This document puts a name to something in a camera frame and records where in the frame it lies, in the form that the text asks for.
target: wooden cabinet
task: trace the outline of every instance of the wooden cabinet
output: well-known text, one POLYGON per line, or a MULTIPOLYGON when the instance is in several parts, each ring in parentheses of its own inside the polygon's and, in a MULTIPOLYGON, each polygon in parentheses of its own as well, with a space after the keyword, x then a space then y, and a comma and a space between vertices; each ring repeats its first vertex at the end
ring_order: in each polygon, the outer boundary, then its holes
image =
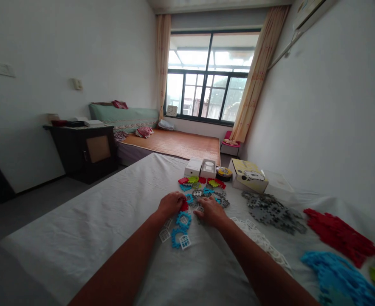
POLYGON ((50 130, 65 173, 91 184, 118 169, 113 126, 54 127, 50 130))

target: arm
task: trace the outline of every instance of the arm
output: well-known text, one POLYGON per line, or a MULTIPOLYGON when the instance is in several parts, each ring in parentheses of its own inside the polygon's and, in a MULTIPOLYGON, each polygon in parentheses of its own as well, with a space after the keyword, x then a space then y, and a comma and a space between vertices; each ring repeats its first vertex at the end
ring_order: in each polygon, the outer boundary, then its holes
POLYGON ((204 212, 194 211, 200 219, 214 226, 244 270, 262 305, 320 304, 284 269, 229 218, 213 197, 199 200, 204 212))
POLYGON ((166 220, 179 211, 183 199, 186 196, 180 192, 166 195, 158 210, 112 254, 69 305, 132 305, 156 238, 166 220))

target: light switch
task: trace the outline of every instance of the light switch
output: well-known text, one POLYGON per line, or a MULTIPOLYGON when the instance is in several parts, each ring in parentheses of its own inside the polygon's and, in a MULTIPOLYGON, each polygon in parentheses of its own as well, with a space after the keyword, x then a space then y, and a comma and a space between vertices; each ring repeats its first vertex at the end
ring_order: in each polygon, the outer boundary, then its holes
POLYGON ((73 84, 76 90, 82 90, 82 82, 80 79, 73 79, 73 84))
POLYGON ((8 77, 16 77, 13 67, 9 64, 0 63, 0 74, 8 77))

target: gray floor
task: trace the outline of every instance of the gray floor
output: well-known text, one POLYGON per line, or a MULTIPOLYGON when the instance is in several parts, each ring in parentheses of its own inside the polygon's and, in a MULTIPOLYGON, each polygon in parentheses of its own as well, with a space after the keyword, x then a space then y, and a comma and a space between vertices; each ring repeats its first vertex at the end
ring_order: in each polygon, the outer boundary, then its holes
MULTIPOLYGON (((231 156, 221 154, 221 165, 227 167, 230 158, 231 156)), ((0 204, 0 240, 109 176, 91 185, 68 177, 62 178, 0 204)), ((14 258, 0 248, 0 305, 58 305, 58 303, 39 283, 23 271, 14 258)))

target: beige curtain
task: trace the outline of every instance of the beige curtain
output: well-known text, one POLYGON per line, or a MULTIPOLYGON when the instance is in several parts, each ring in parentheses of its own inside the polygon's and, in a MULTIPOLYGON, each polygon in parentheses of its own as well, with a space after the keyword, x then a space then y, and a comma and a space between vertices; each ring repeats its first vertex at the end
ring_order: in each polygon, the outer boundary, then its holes
POLYGON ((268 12, 255 48, 254 59, 230 139, 240 142, 245 141, 252 117, 254 116, 255 107, 257 106, 259 94, 261 93, 267 68, 278 43, 288 10, 289 6, 276 6, 268 12))
POLYGON ((156 74, 158 77, 158 97, 161 105, 159 120, 163 119, 163 104, 165 103, 170 48, 170 23, 170 15, 156 16, 156 74))

